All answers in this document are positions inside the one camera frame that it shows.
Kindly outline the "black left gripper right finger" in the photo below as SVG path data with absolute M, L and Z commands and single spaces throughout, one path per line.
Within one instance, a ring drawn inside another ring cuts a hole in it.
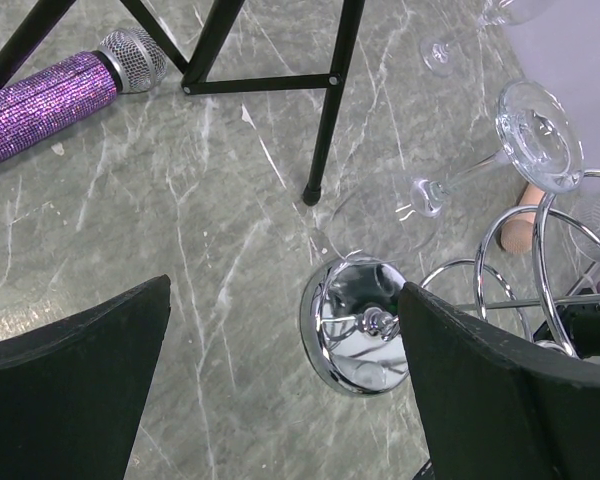
M 404 285 L 398 316 L 429 450 L 418 479 L 600 479 L 600 365 Z

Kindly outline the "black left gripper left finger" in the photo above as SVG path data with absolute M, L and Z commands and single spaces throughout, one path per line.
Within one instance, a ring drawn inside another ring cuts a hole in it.
M 0 479 L 121 479 L 170 316 L 168 276 L 0 341 Z

